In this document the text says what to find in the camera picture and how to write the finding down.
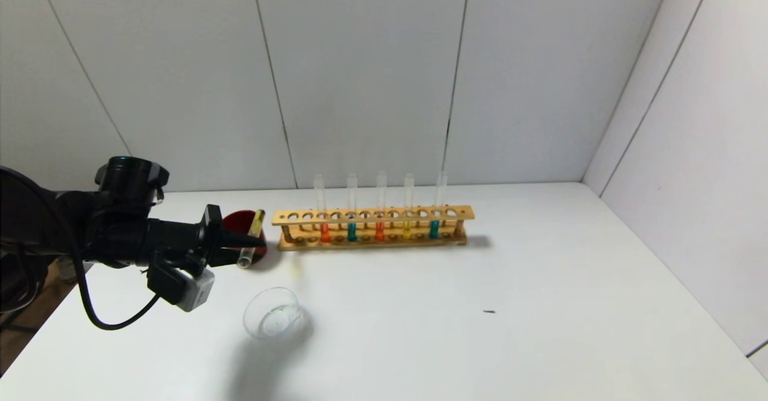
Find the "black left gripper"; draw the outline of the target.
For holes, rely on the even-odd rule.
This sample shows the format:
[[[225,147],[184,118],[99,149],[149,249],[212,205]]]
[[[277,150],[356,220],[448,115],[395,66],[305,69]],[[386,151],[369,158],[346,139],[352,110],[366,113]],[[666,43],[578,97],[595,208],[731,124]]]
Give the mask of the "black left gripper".
[[[220,208],[206,206],[198,223],[150,219],[146,256],[174,268],[222,267],[238,264],[241,249],[265,248],[259,236],[223,229]]]

